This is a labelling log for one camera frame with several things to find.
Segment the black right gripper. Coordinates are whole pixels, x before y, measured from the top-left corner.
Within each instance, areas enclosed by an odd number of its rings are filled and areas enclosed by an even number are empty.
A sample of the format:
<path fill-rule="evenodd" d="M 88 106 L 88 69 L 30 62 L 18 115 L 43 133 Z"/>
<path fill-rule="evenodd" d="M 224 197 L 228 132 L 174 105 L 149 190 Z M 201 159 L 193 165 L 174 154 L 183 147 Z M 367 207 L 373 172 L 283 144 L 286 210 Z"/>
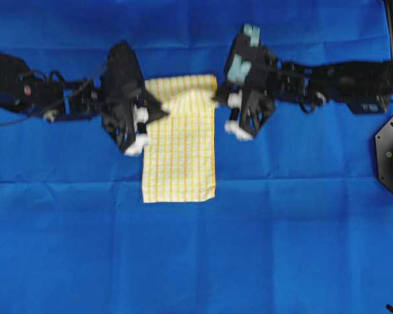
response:
<path fill-rule="evenodd" d="M 268 96 L 267 79 L 278 58 L 261 44 L 260 28 L 244 24 L 237 33 L 225 67 L 226 83 L 212 99 L 231 108 L 225 131 L 240 141 L 257 136 L 275 112 L 275 101 Z"/>

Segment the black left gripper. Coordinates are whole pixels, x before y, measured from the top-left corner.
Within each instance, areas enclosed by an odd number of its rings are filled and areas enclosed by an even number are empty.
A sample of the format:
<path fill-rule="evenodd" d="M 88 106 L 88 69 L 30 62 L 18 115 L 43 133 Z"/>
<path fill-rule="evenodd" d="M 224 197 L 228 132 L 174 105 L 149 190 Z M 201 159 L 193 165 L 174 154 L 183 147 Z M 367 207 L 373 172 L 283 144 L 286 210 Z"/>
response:
<path fill-rule="evenodd" d="M 102 76 L 102 127 L 125 156 L 139 156 L 149 144 L 148 123 L 170 114 L 144 87 L 131 46 L 126 41 L 112 46 Z"/>

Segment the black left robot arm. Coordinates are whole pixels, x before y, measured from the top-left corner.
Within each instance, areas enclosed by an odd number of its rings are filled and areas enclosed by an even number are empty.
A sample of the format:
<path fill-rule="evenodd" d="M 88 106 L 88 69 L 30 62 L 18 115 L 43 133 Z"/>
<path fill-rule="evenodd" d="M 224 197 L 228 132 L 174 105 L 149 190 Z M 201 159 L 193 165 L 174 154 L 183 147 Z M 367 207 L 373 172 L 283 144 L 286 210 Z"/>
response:
<path fill-rule="evenodd" d="M 146 88 L 138 57 L 126 41 L 109 49 L 98 74 L 99 87 L 93 78 L 69 81 L 57 70 L 45 74 L 0 52 L 0 108 L 24 120 L 35 117 L 49 123 L 99 116 L 123 154 L 141 154 L 149 144 L 147 126 L 168 112 Z"/>

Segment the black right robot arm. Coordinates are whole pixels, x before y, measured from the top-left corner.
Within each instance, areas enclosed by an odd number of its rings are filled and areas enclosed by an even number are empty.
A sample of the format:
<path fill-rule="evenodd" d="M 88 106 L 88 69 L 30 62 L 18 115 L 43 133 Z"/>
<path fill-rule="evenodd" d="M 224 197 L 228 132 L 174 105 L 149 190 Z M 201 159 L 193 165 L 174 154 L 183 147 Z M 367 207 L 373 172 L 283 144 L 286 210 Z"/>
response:
<path fill-rule="evenodd" d="M 231 109 L 225 130 L 250 141 L 276 110 L 294 103 L 306 114 L 334 101 L 354 114 L 386 112 L 393 96 L 393 60 L 303 65 L 284 61 L 261 42 L 260 28 L 243 24 L 213 100 Z"/>

